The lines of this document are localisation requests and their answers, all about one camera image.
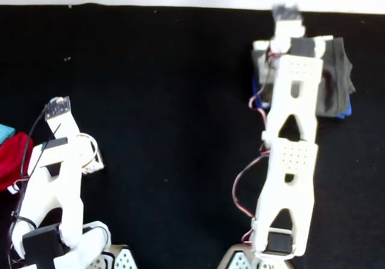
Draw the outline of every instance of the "blue cloth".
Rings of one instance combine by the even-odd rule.
[[[6,139],[13,137],[14,133],[14,128],[0,124],[0,144],[2,144]]]
[[[254,76],[253,77],[253,94],[257,94],[258,90],[259,90],[259,86],[258,86],[258,83],[256,81],[256,77]],[[257,108],[263,108],[263,109],[268,109],[270,108],[270,106],[263,106],[261,101],[260,101],[260,98],[259,96],[256,96],[255,98],[255,106]],[[351,109],[351,102],[350,102],[350,97],[348,99],[348,108],[346,109],[346,111],[344,111],[342,114],[338,114],[334,117],[338,118],[338,119],[344,119],[345,117],[347,116],[350,116],[352,114],[352,109]]]

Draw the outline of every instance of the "gray cloth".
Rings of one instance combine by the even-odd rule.
[[[251,53],[257,80],[259,79],[258,59],[263,57],[264,53],[265,51],[253,51]],[[322,59],[324,65],[318,89],[316,115],[334,117],[347,110],[349,95],[355,92],[350,79],[352,64],[346,56],[342,37],[326,41],[326,50]],[[267,79],[265,88],[260,95],[262,102],[271,103],[273,82],[273,78]]]

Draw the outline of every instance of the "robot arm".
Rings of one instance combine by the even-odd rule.
[[[32,151],[29,181],[18,212],[21,218],[14,226],[12,242],[19,256],[35,262],[38,269],[68,268],[69,264],[85,268],[111,245],[111,234],[104,224],[83,225],[80,199],[82,173],[102,169],[103,162],[94,139],[80,133],[68,97],[55,98],[47,105],[46,121],[56,139]],[[36,230],[55,208],[63,209],[61,223]]]
[[[273,10],[276,30],[270,41],[253,43],[261,52],[259,81],[273,85],[270,112],[266,117],[262,141],[269,151],[268,172],[251,221],[247,244],[234,247],[238,258],[250,268],[281,268],[286,261],[304,254],[314,205],[313,175],[318,146],[315,143],[316,103],[322,75],[324,40],[329,37],[304,37],[302,18],[296,8]],[[280,137],[288,117],[294,116],[300,140]],[[288,210],[292,227],[273,227],[282,210]],[[234,259],[223,259],[219,268],[238,268]]]

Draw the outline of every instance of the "black backdrop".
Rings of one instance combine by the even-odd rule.
[[[321,120],[312,227],[293,263],[384,268],[385,17],[304,19],[309,36],[345,38],[357,92],[350,118]],[[272,31],[267,11],[0,7],[0,123],[28,131],[51,97],[69,95],[106,163],[82,181],[85,222],[105,222],[140,268],[216,268],[250,226],[231,186],[260,145],[250,49]],[[42,122],[34,140],[48,137]],[[261,164],[240,183],[250,208],[264,177]],[[0,194],[1,267],[15,201]]]

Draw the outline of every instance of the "teal cloth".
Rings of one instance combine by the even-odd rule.
[[[14,132],[14,128],[0,124],[0,144],[2,144],[6,139],[13,137]]]

